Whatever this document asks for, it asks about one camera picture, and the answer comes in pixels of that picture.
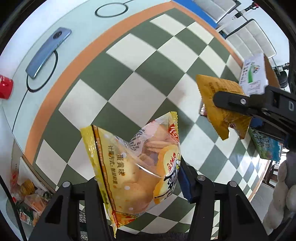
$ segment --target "checkered tablecloth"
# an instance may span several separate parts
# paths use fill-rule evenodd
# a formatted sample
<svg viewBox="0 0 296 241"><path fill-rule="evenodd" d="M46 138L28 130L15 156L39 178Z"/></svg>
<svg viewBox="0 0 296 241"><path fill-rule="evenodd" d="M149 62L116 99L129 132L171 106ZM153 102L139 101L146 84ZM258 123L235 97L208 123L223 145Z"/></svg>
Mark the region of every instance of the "checkered tablecloth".
<svg viewBox="0 0 296 241"><path fill-rule="evenodd" d="M177 111L184 160L212 181L236 181L249 197L264 165L249 134L239 140L230 129L222 141L199 115L195 82L197 74L237 82L240 71L228 50L192 18L177 9L157 15L111 43L81 72L52 114L33 167L56 190L64 181L86 182L94 172L80 128L94 124L130 140L147 122ZM177 185L173 195L121 229L186 232L193 211ZM213 237L218 223L216 202Z"/></svg>

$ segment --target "orange snack bag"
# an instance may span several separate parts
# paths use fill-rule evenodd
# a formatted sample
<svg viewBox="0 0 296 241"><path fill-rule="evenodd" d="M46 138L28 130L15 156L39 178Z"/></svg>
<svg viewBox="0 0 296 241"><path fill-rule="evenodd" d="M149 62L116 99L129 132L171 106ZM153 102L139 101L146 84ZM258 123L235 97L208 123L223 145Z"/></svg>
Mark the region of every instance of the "orange snack bag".
<svg viewBox="0 0 296 241"><path fill-rule="evenodd" d="M213 102L214 94L218 91L245 95L238 83L199 74L196 76L196 82L207 110L207 118L220 138L222 140L227 139L229 137L228 127L231 127L236 130L240 139L244 139L251 122L251 117L218 108Z"/></svg>
<svg viewBox="0 0 296 241"><path fill-rule="evenodd" d="M81 129L114 236L173 193L181 161L177 120L169 112L129 142L97 126Z"/></svg>

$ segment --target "black wheel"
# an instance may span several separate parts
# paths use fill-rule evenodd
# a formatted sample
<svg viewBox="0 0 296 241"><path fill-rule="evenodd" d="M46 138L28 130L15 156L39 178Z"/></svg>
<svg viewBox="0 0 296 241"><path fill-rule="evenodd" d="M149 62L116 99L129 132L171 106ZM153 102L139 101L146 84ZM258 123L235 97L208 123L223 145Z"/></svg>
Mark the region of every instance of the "black wheel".
<svg viewBox="0 0 296 241"><path fill-rule="evenodd" d="M279 84L283 84L288 80L288 75L287 75L286 71L281 71L279 74L276 71L276 76L278 78Z"/></svg>
<svg viewBox="0 0 296 241"><path fill-rule="evenodd" d="M288 79L285 82L280 83L279 85L281 88L286 88L288 86Z"/></svg>

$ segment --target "blue smartphone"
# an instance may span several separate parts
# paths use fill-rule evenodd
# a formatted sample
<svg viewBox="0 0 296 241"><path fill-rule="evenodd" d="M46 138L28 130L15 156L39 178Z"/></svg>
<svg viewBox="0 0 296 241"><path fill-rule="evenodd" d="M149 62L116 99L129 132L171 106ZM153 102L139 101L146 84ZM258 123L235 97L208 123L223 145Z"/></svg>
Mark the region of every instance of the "blue smartphone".
<svg viewBox="0 0 296 241"><path fill-rule="evenodd" d="M72 33L70 29L58 28L41 46L35 54L28 67L26 68L27 74L35 79L42 66L46 63L48 58L52 55L53 51L60 46L62 42Z"/></svg>

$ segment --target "chair backrest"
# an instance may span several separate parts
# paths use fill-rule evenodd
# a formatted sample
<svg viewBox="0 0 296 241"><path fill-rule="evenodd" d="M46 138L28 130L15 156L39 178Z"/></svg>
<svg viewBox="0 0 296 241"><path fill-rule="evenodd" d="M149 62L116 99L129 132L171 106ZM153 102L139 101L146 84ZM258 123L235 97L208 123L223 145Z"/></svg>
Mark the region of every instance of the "chair backrest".
<svg viewBox="0 0 296 241"><path fill-rule="evenodd" d="M254 19L250 19L228 34L226 39L244 59L261 52L264 52L267 58L276 55L276 50L270 40Z"/></svg>
<svg viewBox="0 0 296 241"><path fill-rule="evenodd" d="M193 0L216 23L219 22L236 3L233 0Z"/></svg>

